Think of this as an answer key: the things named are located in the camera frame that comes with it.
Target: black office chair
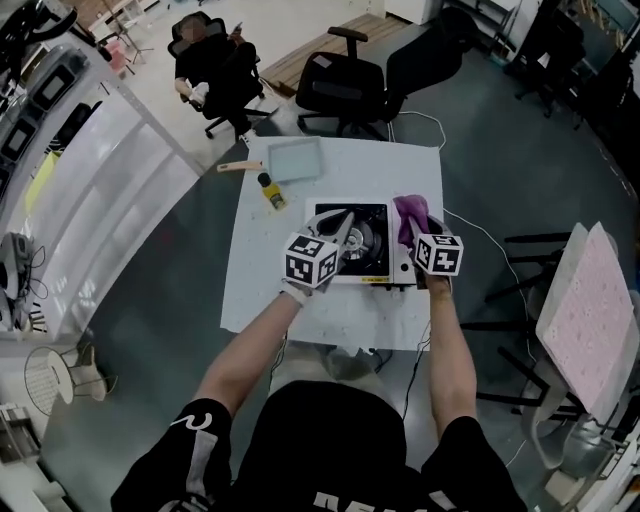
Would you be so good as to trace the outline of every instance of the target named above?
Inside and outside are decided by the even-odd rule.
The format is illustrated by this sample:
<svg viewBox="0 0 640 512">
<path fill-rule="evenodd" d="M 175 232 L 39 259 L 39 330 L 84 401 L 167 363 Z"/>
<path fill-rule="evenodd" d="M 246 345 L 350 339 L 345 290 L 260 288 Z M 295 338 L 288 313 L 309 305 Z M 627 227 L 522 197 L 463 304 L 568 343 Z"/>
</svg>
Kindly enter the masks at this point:
<svg viewBox="0 0 640 512">
<path fill-rule="evenodd" d="M 305 119 L 338 118 L 338 137 L 348 125 L 362 128 L 378 140 L 387 140 L 369 123 L 392 121 L 408 94 L 451 78 L 462 65 L 462 54 L 472 46 L 478 27 L 465 12 L 444 9 L 432 20 L 425 33 L 387 60 L 387 88 L 382 68 L 358 59 L 356 41 L 366 42 L 365 34 L 331 27 L 329 34 L 347 40 L 347 55 L 313 53 L 305 64 L 296 103 L 316 113 L 298 116 Z"/>
<path fill-rule="evenodd" d="M 222 34 L 227 33 L 227 30 L 225 28 L 224 21 L 222 20 L 222 18 L 211 19 L 202 11 L 198 11 L 193 15 L 199 16 L 204 22 L 204 24 L 207 26 L 207 36 L 212 36 L 214 34 L 220 34 L 220 33 Z M 180 55 L 183 51 L 185 51 L 189 47 L 189 43 L 184 39 L 182 39 L 182 36 L 180 35 L 181 24 L 182 24 L 182 20 L 180 20 L 178 23 L 173 25 L 173 27 L 171 27 L 171 35 L 173 36 L 173 41 L 171 41 L 171 43 L 169 43 L 169 46 L 167 46 L 167 50 L 174 58 L 178 58 L 178 55 Z M 262 84 L 260 83 L 260 75 L 258 74 L 258 68 L 257 68 L 258 62 L 260 62 L 260 59 L 256 57 L 256 66 L 254 66 L 253 68 L 253 77 L 255 78 L 255 82 L 252 81 L 252 84 L 247 84 L 249 85 L 248 87 L 243 87 L 243 92 L 245 93 L 245 96 L 241 98 L 241 100 L 244 101 L 245 105 L 249 103 L 256 96 L 259 97 L 260 99 L 264 98 L 264 93 L 262 92 L 263 87 L 262 87 Z M 189 98 L 187 98 L 184 94 L 180 95 L 180 99 L 184 103 L 190 103 L 191 106 L 196 111 L 202 112 L 202 105 L 194 102 L 189 102 Z M 251 115 L 251 116 L 266 117 L 269 115 L 268 112 L 263 112 L 262 110 L 253 110 L 250 108 L 242 109 L 242 111 L 246 115 Z M 211 115 L 210 111 L 208 111 L 208 115 L 205 117 L 207 119 L 215 119 L 213 123 L 211 123 L 209 126 L 207 126 L 204 129 L 204 133 L 207 136 L 207 138 L 213 139 L 213 133 L 211 132 L 211 130 L 213 130 L 216 126 L 224 123 L 227 120 L 227 118 L 222 114 L 217 115 L 214 113 L 213 115 Z"/>
<path fill-rule="evenodd" d="M 570 98 L 569 89 L 576 83 L 572 71 L 586 55 L 582 46 L 584 33 L 569 17 L 555 11 L 539 23 L 539 36 L 529 44 L 522 56 L 526 59 L 528 84 L 515 95 L 521 100 L 525 95 L 537 92 L 546 107 L 544 116 L 551 117 L 556 98 Z M 548 63 L 543 58 L 548 55 Z"/>
</svg>

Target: white cable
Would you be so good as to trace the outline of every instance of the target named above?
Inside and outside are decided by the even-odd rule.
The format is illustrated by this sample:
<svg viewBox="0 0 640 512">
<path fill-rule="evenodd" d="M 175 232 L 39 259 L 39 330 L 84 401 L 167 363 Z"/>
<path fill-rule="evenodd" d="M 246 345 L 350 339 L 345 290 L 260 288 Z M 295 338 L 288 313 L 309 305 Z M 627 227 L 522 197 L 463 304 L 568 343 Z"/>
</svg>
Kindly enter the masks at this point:
<svg viewBox="0 0 640 512">
<path fill-rule="evenodd" d="M 514 460 L 516 460 L 516 457 L 518 456 L 518 454 L 520 453 L 520 450 L 522 450 L 522 447 L 524 446 L 524 444 L 525 444 L 526 442 L 527 442 L 527 440 L 526 440 L 526 439 L 525 439 L 524 441 L 522 441 L 522 444 L 520 445 L 520 448 L 518 448 L 518 450 L 516 451 L 516 454 L 515 454 L 513 457 L 511 457 L 511 460 L 510 460 L 509 462 L 507 462 L 507 463 L 504 465 L 504 467 L 505 467 L 505 468 L 508 468 L 508 467 L 511 465 L 511 463 L 512 463 Z"/>
<path fill-rule="evenodd" d="M 507 266 L 509 267 L 509 270 L 511 270 L 511 273 L 513 274 L 513 277 L 515 277 L 516 279 L 516 283 L 520 284 L 520 279 L 518 279 L 518 274 L 516 274 L 516 271 L 513 270 L 513 267 L 511 266 L 511 263 L 509 263 L 509 258 L 507 256 L 507 253 L 505 252 L 505 250 L 502 248 L 502 246 L 496 242 L 496 240 L 489 234 L 489 232 L 484 229 L 481 226 L 478 226 L 476 224 L 474 224 L 473 222 L 469 222 L 467 219 L 460 217 L 460 215 L 456 215 L 455 213 L 450 212 L 449 210 L 447 210 L 446 208 L 443 208 L 443 210 L 445 212 L 447 212 L 449 215 L 451 215 L 452 217 L 455 217 L 456 219 L 461 220 L 462 222 L 469 224 L 469 226 L 474 227 L 476 229 L 479 229 L 480 231 L 482 231 L 485 235 L 487 235 L 487 237 L 489 238 L 489 240 L 491 240 L 497 247 L 498 249 L 500 249 L 500 252 L 502 252 L 502 255 L 504 256 L 504 260 L 507 262 Z M 522 293 L 522 290 L 518 290 L 518 292 L 520 292 L 520 297 L 522 297 L 522 304 L 524 306 L 524 315 L 525 315 L 525 319 L 527 320 L 527 322 L 529 321 L 529 311 L 527 311 L 527 300 L 524 298 L 524 293 Z M 533 360 L 534 363 L 537 363 L 538 361 L 536 360 L 535 357 L 533 357 L 533 355 L 531 354 L 531 347 L 529 346 L 529 334 L 527 333 L 526 335 L 527 337 L 527 352 L 529 353 L 529 357 Z"/>
<path fill-rule="evenodd" d="M 407 110 L 405 112 L 400 112 L 398 115 L 401 116 L 403 114 L 415 114 L 417 116 L 426 117 L 427 119 L 431 119 L 432 121 L 435 121 L 436 123 L 438 123 L 438 126 L 440 127 L 440 132 L 442 133 L 442 144 L 438 149 L 442 151 L 442 148 L 447 143 L 447 136 L 444 134 L 444 128 L 442 128 L 442 123 L 438 119 L 432 116 L 428 116 L 427 114 L 423 114 L 422 112 L 416 112 L 415 110 Z"/>
</svg>

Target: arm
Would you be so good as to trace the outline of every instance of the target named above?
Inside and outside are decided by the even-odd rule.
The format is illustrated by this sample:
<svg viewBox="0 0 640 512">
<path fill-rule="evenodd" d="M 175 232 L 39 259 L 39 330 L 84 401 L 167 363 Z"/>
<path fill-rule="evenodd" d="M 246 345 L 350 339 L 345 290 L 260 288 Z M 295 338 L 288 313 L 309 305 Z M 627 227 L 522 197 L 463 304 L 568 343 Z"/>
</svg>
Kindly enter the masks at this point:
<svg viewBox="0 0 640 512">
<path fill-rule="evenodd" d="M 476 417 L 476 371 L 447 279 L 427 276 L 426 281 L 431 294 L 431 407 L 441 438 L 456 418 Z"/>
<path fill-rule="evenodd" d="M 194 400 L 212 398 L 235 416 L 273 361 L 300 307 L 290 295 L 278 295 L 211 363 Z"/>
<path fill-rule="evenodd" d="M 187 98 L 191 96 L 191 87 L 189 87 L 189 85 L 187 84 L 186 79 L 176 78 L 176 81 L 174 82 L 174 87 L 176 88 L 176 91 L 178 91 L 183 96 L 186 96 Z"/>
</svg>

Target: desk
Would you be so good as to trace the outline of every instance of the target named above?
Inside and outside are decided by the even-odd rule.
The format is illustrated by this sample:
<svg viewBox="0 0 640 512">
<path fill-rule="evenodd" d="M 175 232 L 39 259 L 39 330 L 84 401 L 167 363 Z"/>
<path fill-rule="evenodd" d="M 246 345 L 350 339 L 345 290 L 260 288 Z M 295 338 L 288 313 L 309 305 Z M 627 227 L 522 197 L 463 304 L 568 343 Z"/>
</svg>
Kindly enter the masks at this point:
<svg viewBox="0 0 640 512">
<path fill-rule="evenodd" d="M 252 142 L 249 158 L 267 161 L 269 143 L 295 139 L 258 139 Z M 438 148 L 354 139 L 322 139 L 321 146 L 324 174 L 316 180 L 281 184 L 288 201 L 281 212 L 270 208 L 256 173 L 245 173 L 229 255 L 221 327 L 241 331 L 277 295 L 282 249 L 289 235 L 304 225 L 304 204 L 309 197 L 388 201 L 399 195 L 420 194 L 427 199 L 431 214 L 442 219 Z M 429 294 L 425 290 L 411 287 L 400 292 L 333 284 L 305 306 L 289 336 L 353 349 L 415 350 L 428 332 L 428 321 Z"/>
<path fill-rule="evenodd" d="M 111 10 L 117 16 L 120 11 L 124 10 L 126 12 L 125 8 L 133 2 L 138 4 L 138 0 L 120 0 L 120 2 L 114 5 Z M 140 12 L 144 12 L 140 5 L 137 5 L 136 7 L 139 8 Z M 113 16 L 111 16 L 111 13 L 109 11 L 105 12 L 100 18 L 89 25 L 89 32 L 91 32 L 98 41 L 104 39 L 105 37 L 108 37 L 113 33 L 113 30 L 111 30 L 108 26 L 112 20 Z"/>
</svg>

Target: gray floor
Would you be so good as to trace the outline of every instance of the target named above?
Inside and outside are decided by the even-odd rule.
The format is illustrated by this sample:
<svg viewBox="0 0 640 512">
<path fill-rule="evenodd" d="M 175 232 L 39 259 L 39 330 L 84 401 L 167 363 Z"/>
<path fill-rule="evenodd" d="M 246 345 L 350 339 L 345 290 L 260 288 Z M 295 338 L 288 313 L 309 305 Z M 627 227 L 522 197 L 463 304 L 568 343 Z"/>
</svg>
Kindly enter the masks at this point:
<svg viewBox="0 0 640 512">
<path fill-rule="evenodd" d="M 418 32 L 419 28 L 410 27 L 365 57 L 383 63 Z M 587 227 L 602 221 L 617 241 L 632 285 L 637 201 L 603 160 L 586 125 L 574 131 L 566 111 L 545 119 L 534 95 L 522 102 L 514 99 L 518 87 L 472 51 L 456 76 L 406 101 L 405 110 L 436 116 L 446 131 L 441 153 L 445 207 L 485 227 L 498 240 L 570 230 L 577 221 Z M 258 133 L 295 134 L 291 119 L 281 110 L 274 120 L 263 122 Z M 418 116 L 401 116 L 394 126 L 398 141 L 440 143 L 437 125 Z M 245 157 L 246 148 L 236 146 L 223 161 Z M 43 447 L 45 464 L 83 510 L 109 510 L 109 497 L 128 467 L 162 435 L 191 397 L 208 363 L 230 340 L 219 321 L 240 185 L 241 176 L 234 173 L 205 175 L 149 237 L 91 322 L 98 360 L 119 376 L 118 387 L 102 404 L 88 400 L 70 408 L 57 404 Z M 466 246 L 455 287 L 461 320 L 521 319 L 517 295 L 491 307 L 483 303 L 486 293 L 513 282 L 499 250 L 477 230 L 450 217 L 446 221 Z M 519 269 L 523 276 L 534 271 L 535 267 Z M 505 346 L 527 361 L 524 340 L 470 333 L 468 341 L 479 389 L 518 395 L 524 379 L 496 349 Z M 541 350 L 532 343 L 534 355 Z M 406 422 L 407 462 L 415 467 L 435 446 L 426 360 L 412 388 Z M 398 404 L 404 403 L 414 361 L 414 353 L 396 353 L 381 372 Z M 234 470 L 266 390 L 265 376 L 235 421 Z M 479 404 L 487 438 L 505 462 L 523 440 L 518 418 L 509 411 L 507 406 Z M 583 466 L 583 453 L 576 448 L 569 462 Z M 548 473 L 528 444 L 509 470 L 531 508 L 557 509 L 541 491 Z"/>
</svg>

